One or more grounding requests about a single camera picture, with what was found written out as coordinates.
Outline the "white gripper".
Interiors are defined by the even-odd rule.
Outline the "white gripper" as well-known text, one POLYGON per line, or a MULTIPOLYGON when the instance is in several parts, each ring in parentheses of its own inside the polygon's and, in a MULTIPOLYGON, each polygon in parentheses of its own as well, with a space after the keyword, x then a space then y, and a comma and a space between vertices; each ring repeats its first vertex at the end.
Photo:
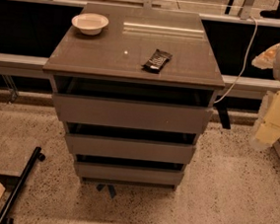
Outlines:
MULTIPOLYGON (((251 64, 259 69, 272 69, 276 51, 279 44, 262 51, 254 58, 251 64)), ((268 112, 263 117, 263 122, 256 122, 253 126, 249 145, 257 151, 264 151, 280 138, 280 91, 273 96, 273 101, 268 112)))

